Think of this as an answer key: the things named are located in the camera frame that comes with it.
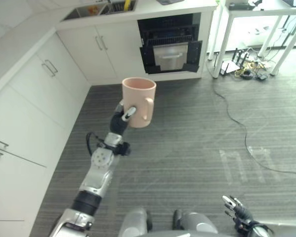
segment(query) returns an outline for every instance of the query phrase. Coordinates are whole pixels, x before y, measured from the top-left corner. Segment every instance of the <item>pink mug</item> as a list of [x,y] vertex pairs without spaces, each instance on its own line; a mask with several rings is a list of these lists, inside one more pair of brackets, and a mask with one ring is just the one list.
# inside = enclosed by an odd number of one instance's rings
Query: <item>pink mug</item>
[[135,128],[148,126],[153,114],[156,83],[146,78],[126,78],[122,84],[124,111],[132,106],[137,109],[129,121],[129,126]]

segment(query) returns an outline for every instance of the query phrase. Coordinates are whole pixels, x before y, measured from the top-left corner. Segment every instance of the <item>dishwasher door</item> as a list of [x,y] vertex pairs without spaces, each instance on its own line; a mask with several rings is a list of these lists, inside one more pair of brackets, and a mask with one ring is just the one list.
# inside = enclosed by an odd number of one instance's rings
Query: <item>dishwasher door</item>
[[156,66],[161,71],[182,70],[187,62],[188,43],[154,46],[154,58]]
[[202,42],[144,46],[140,48],[143,66],[148,74],[194,72],[199,69]]

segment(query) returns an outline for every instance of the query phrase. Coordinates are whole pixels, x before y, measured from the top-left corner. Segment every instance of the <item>black cable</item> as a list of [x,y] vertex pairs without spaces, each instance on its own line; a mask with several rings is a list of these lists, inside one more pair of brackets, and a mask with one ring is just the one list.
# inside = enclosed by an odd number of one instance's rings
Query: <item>black cable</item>
[[86,135],[86,146],[87,146],[87,150],[88,150],[88,153],[90,156],[92,156],[93,154],[93,151],[90,147],[90,138],[91,136],[94,136],[99,142],[104,142],[103,139],[100,139],[94,132],[89,132],[87,135]]
[[[294,17],[294,18],[293,18],[293,19],[287,24],[287,27],[284,28],[284,29],[282,30],[280,36],[278,37],[277,40],[274,41],[273,46],[271,47],[270,51],[267,53],[267,55],[266,55],[264,58],[266,58],[266,57],[270,54],[270,52],[272,51],[272,48],[274,48],[274,46],[275,46],[275,43],[281,38],[283,32],[286,31],[286,29],[288,28],[288,26],[289,26],[289,25],[290,25],[295,19],[296,19],[296,16],[295,16],[295,17]],[[272,61],[272,59],[273,59],[273,58],[274,58],[274,57],[280,52],[280,50],[281,50],[282,47],[284,46],[285,42],[286,42],[286,40],[283,41],[282,45],[281,45],[280,48],[277,50],[277,52],[276,52],[276,53],[275,53],[270,59],[266,60],[267,62]]]
[[267,167],[267,166],[261,164],[261,163],[260,163],[260,162],[259,162],[259,161],[258,161],[253,155],[252,155],[252,153],[250,152],[250,150],[248,149],[248,146],[247,146],[247,136],[248,136],[248,130],[247,130],[247,127],[246,127],[243,123],[241,123],[241,122],[235,120],[235,119],[230,115],[230,113],[229,113],[229,102],[228,102],[228,100],[227,100],[224,96],[222,96],[221,94],[219,94],[219,93],[215,90],[214,80],[212,81],[212,90],[213,90],[213,92],[215,93],[215,95],[217,95],[217,96],[219,96],[221,99],[223,99],[224,103],[226,104],[226,110],[227,110],[227,115],[228,115],[228,117],[229,117],[232,121],[234,121],[236,124],[238,124],[238,125],[244,130],[244,132],[245,132],[244,145],[245,145],[245,147],[246,147],[246,150],[247,150],[249,156],[250,156],[250,157],[251,157],[251,158],[252,158],[252,159],[253,159],[258,165],[260,165],[260,166],[263,167],[264,169],[267,169],[267,170],[270,170],[270,171],[274,171],[274,172],[280,172],[280,173],[287,173],[287,174],[294,174],[294,175],[296,175],[296,172],[294,172],[294,171],[285,171],[285,170],[278,170],[278,169],[272,169],[272,168],[269,168],[269,167]]

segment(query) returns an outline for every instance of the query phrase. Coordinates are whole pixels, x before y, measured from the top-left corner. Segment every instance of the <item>white kitchen cabinet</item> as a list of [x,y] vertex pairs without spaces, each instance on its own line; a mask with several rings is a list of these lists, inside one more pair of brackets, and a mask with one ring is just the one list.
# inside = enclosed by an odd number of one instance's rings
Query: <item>white kitchen cabinet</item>
[[91,84],[116,83],[116,73],[94,26],[57,32]]
[[83,103],[89,90],[89,83],[85,79],[71,55],[64,47],[57,34],[37,52],[42,61],[52,70],[55,77],[80,103]]
[[141,37],[137,21],[96,25],[115,69],[118,83],[124,78],[145,76],[140,53]]
[[43,64],[33,56],[9,85],[60,126],[71,130],[80,105]]
[[58,162],[65,134],[65,129],[10,86],[0,92],[0,141],[8,144],[0,142],[0,149],[48,166],[53,159]]
[[22,237],[24,221],[0,221],[0,237]]
[[0,221],[24,221],[32,213],[46,168],[0,151]]

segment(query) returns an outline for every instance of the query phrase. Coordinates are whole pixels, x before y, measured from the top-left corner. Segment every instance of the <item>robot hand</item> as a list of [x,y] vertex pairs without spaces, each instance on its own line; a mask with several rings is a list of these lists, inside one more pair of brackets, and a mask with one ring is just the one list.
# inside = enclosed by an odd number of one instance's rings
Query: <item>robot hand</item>
[[230,212],[225,213],[232,218],[235,222],[235,229],[238,233],[247,237],[270,237],[273,231],[266,225],[255,221],[251,212],[235,197],[222,196],[225,206],[234,212],[234,215]]
[[130,107],[124,113],[123,101],[119,102],[110,122],[110,131],[119,135],[123,135],[125,129],[128,126],[128,121],[130,120],[131,116],[134,115],[134,113],[136,113],[135,107]]

